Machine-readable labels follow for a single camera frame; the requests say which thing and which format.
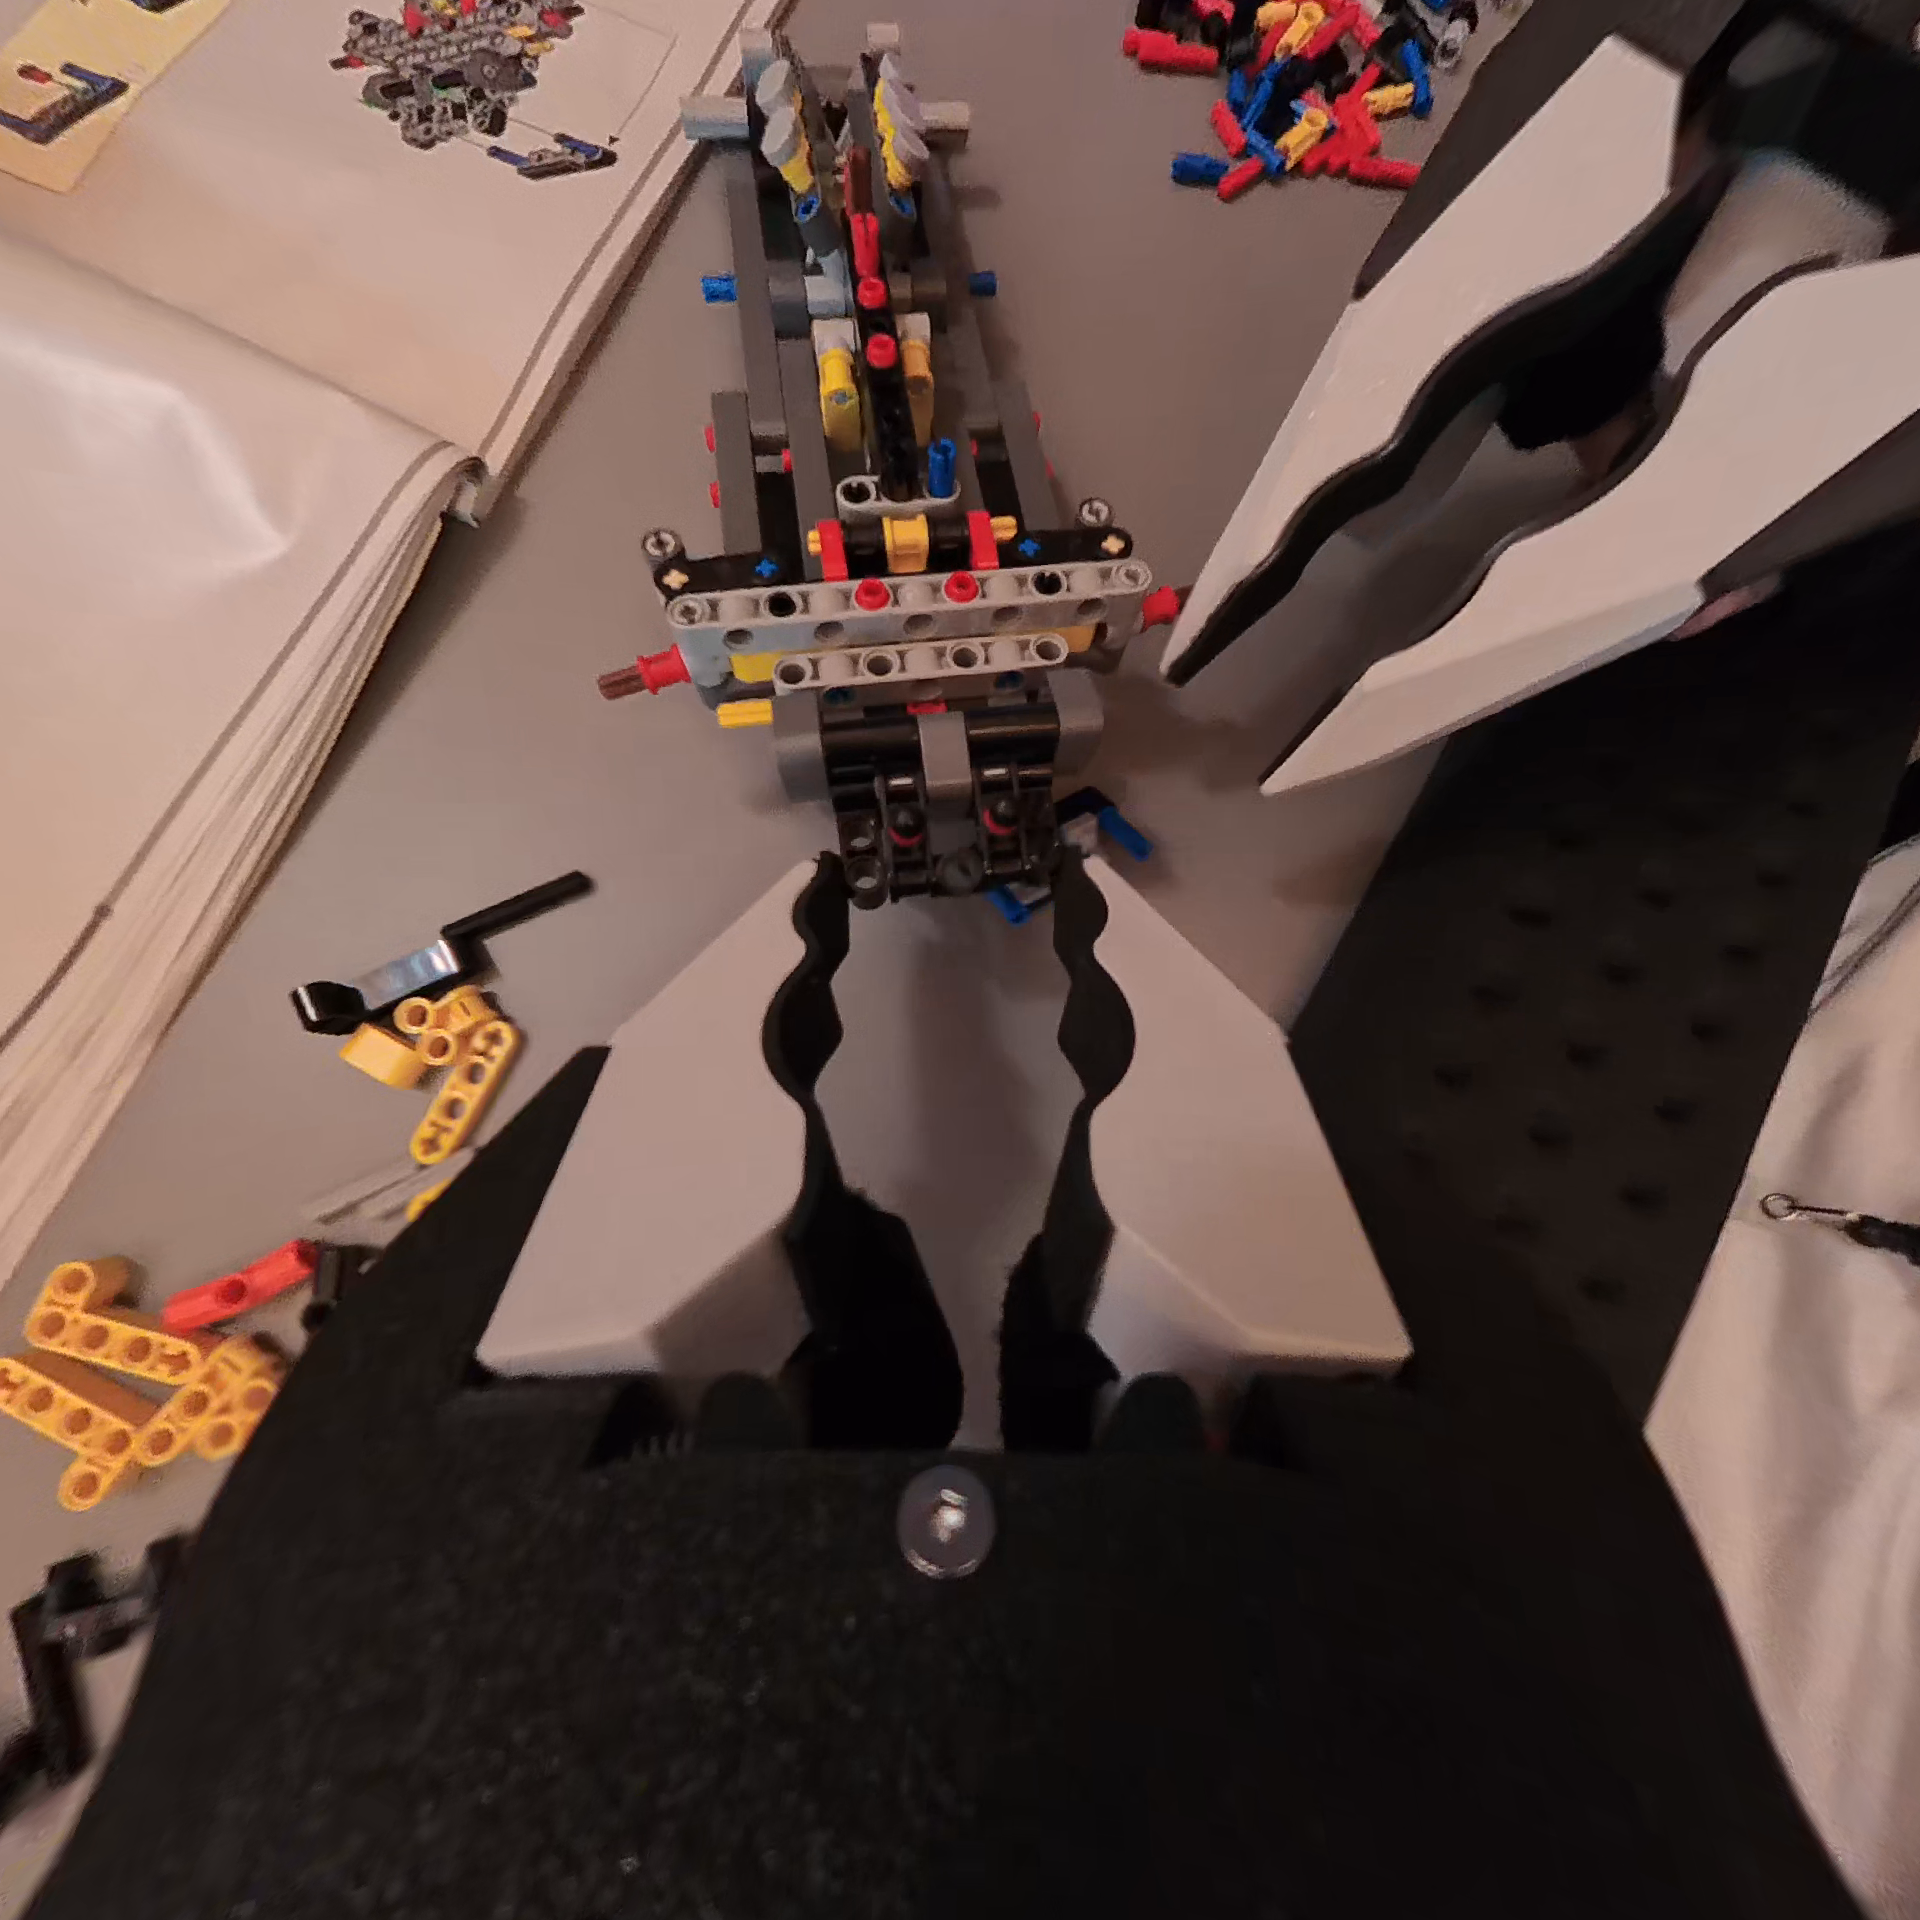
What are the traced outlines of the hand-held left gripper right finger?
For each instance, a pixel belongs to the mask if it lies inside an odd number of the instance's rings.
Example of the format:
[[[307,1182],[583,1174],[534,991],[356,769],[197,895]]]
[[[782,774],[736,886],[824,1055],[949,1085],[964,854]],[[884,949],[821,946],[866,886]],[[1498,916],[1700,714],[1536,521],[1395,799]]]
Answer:
[[[1410,1340],[1288,1043],[1103,857],[1052,940],[1079,1099],[1048,1322],[1111,1377],[1392,1377]]]

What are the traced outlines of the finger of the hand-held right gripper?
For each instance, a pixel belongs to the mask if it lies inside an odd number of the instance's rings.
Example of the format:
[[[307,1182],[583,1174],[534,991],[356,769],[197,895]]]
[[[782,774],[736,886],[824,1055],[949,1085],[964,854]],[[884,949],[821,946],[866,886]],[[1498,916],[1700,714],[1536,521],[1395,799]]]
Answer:
[[[1404,491],[1429,447],[1520,369],[1605,325],[1690,250],[1708,193],[1672,185],[1690,67],[1605,36],[1451,196],[1436,148],[1404,214],[1423,228],[1342,313],[1160,661],[1189,683],[1234,646],[1355,519]]]
[[[1374,663],[1262,783],[1370,770],[1685,629],[1711,598],[1892,516],[1813,507],[1917,404],[1917,261],[1770,286],[1691,365],[1660,438],[1564,519],[1503,541],[1426,638]]]

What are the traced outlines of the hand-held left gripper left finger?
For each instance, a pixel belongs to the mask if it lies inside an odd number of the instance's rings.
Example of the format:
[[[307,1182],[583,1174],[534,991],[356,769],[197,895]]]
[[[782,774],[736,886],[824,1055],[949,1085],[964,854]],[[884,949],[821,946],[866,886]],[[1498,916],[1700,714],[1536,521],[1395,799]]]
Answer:
[[[613,1036],[476,1358],[493,1377],[776,1377],[805,1338],[783,1222],[805,1117],[764,1021],[828,857],[779,878]]]

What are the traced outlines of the grey lego chassis assembly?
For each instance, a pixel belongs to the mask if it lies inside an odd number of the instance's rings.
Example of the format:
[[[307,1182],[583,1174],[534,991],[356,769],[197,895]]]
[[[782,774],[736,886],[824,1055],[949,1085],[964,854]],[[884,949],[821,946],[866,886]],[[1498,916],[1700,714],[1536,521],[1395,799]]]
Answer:
[[[723,154],[740,391],[710,398],[720,547],[642,539],[668,644],[607,701],[691,689],[767,731],[783,794],[832,809],[855,905],[1058,874],[1053,805],[1103,729],[1096,676],[1182,604],[1112,505],[1066,513],[1027,387],[999,375],[949,157],[968,110],[868,27],[850,65],[743,31],[684,102]]]

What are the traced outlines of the pile of lego pins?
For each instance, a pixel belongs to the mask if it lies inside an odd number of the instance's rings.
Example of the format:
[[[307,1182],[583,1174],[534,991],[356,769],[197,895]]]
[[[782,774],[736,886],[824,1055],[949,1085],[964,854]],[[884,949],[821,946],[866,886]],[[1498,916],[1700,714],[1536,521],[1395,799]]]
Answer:
[[[1220,203],[1284,178],[1404,194],[1422,165],[1386,148],[1386,126],[1434,115],[1434,78],[1479,27],[1477,2],[1139,2],[1120,51],[1216,84],[1210,143],[1172,154],[1172,185]]]

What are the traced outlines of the black angled lego lever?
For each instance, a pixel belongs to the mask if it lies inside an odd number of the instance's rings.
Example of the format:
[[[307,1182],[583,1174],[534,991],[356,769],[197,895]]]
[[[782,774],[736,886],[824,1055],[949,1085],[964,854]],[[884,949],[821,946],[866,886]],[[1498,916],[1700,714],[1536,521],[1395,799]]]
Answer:
[[[488,938],[586,899],[591,886],[588,874],[568,871],[443,924],[429,943],[362,975],[307,980],[291,991],[295,1014],[310,1036],[348,1038],[356,1026],[390,1014],[407,998],[431,998],[479,978],[491,967]]]

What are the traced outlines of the long red lego pin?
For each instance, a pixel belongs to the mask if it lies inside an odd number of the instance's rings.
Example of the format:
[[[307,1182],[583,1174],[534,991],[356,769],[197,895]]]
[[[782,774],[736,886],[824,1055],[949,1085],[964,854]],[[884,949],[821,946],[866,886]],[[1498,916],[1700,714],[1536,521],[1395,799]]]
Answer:
[[[222,1325],[310,1283],[318,1269],[320,1246],[310,1238],[287,1238],[216,1279],[168,1297],[160,1305],[160,1324],[178,1335]]]

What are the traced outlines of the pile of yellow lego pieces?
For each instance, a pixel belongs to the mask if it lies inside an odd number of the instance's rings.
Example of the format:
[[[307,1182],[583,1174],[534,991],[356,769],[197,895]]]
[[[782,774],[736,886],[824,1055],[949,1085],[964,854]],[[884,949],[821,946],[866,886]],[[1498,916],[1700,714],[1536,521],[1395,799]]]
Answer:
[[[407,998],[348,1038],[352,1068],[395,1090],[424,1089],[428,1101],[397,1177],[350,1191],[318,1218],[372,1242],[296,1237],[320,1246],[318,1276],[274,1303],[178,1335],[160,1324],[164,1300],[150,1309],[135,1303],[130,1259],[56,1265],[23,1318],[23,1348],[2,1359],[2,1411],[61,1454],[61,1511],[88,1513],[183,1459],[220,1465],[239,1457],[291,1372],[253,1322],[296,1300],[296,1327],[320,1331],[384,1238],[413,1225],[463,1170],[518,1054],[522,1028],[472,985]]]

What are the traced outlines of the cluster of black lego pieces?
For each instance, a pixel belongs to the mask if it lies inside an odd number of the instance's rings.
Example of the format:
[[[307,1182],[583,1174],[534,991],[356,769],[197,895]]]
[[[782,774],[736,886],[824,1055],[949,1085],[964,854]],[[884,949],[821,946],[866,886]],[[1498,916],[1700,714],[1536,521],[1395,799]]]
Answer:
[[[195,1533],[149,1540],[135,1571],[109,1583],[95,1551],[48,1565],[39,1588],[8,1613],[28,1719],[5,1735],[2,1825],[39,1791],[67,1787],[99,1755],[80,1674],[152,1628],[178,1583]]]

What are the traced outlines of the lego instruction booklet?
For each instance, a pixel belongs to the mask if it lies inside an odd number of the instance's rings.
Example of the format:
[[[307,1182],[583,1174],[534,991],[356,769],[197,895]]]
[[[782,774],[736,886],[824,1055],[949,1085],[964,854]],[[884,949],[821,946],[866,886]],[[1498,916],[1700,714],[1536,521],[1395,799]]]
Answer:
[[[783,4],[2,4],[2,1269]]]

